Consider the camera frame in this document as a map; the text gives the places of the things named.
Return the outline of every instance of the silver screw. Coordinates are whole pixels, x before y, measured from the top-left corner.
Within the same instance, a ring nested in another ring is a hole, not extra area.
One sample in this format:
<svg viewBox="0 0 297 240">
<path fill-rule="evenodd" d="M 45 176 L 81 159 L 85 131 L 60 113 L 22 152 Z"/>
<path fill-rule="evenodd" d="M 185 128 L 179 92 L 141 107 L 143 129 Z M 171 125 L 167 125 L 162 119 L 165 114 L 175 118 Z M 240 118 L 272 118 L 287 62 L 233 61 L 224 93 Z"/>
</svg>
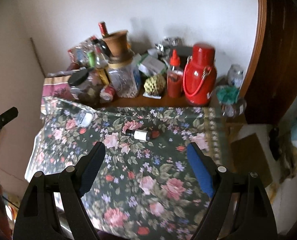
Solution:
<svg viewBox="0 0 297 240">
<path fill-rule="evenodd" d="M 250 172 L 250 175 L 253 177 L 253 178 L 257 178 L 258 174 L 256 172 Z"/>
<path fill-rule="evenodd" d="M 74 170 L 75 170 L 74 166 L 69 166 L 69 167 L 66 168 L 67 172 L 72 172 Z"/>
<path fill-rule="evenodd" d="M 219 172 L 226 172 L 226 168 L 224 167 L 224 166 L 219 166 L 218 168 L 217 168 L 217 170 L 219 171 Z"/>
<path fill-rule="evenodd" d="M 37 171 L 35 174 L 34 174 L 34 177 L 40 177 L 42 175 L 42 171 Z"/>
</svg>

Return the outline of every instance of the red nozzle cap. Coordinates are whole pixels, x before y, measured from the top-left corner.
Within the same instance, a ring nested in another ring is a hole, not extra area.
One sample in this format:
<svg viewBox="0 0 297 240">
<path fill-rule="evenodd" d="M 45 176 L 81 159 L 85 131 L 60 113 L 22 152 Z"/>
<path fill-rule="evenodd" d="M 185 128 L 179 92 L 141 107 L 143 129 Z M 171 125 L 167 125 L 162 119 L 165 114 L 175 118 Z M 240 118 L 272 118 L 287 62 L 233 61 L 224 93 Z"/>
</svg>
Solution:
<svg viewBox="0 0 297 240">
<path fill-rule="evenodd" d="M 177 55 L 176 49 L 173 49 L 172 57 L 170 58 L 171 66 L 178 66 L 180 65 L 179 56 Z"/>
</svg>

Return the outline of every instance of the sugar apple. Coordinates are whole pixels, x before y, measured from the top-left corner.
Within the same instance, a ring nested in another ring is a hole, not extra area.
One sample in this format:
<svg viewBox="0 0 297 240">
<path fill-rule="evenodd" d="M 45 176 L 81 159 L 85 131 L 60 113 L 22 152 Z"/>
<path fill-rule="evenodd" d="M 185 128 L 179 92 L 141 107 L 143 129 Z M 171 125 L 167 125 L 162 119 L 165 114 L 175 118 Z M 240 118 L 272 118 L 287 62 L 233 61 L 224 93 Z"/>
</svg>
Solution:
<svg viewBox="0 0 297 240">
<path fill-rule="evenodd" d="M 159 96 L 166 86 L 166 81 L 161 74 L 148 78 L 144 83 L 145 92 L 150 96 Z"/>
</svg>

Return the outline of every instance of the red thermos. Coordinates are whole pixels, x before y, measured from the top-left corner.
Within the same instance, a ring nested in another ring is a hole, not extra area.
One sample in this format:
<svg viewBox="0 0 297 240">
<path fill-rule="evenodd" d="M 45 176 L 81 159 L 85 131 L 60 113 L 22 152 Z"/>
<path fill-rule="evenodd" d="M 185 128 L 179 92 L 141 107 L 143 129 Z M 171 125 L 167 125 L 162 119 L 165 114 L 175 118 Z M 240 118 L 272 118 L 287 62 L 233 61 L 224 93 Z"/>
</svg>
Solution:
<svg viewBox="0 0 297 240">
<path fill-rule="evenodd" d="M 217 71 L 214 66 L 215 49 L 207 44 L 193 46 L 191 60 L 184 69 L 183 89 L 192 105 L 205 106 L 210 102 Z"/>
</svg>

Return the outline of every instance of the green bottle cap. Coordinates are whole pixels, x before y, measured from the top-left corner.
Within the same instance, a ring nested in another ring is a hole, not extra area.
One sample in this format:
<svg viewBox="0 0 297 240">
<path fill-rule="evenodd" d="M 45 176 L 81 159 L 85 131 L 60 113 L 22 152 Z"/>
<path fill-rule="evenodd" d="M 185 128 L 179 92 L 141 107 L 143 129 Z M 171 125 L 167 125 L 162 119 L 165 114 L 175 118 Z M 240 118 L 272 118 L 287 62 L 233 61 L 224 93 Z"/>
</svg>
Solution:
<svg viewBox="0 0 297 240">
<path fill-rule="evenodd" d="M 95 67 L 95 53 L 93 50 L 87 52 L 87 56 L 89 58 L 90 67 Z"/>
</svg>

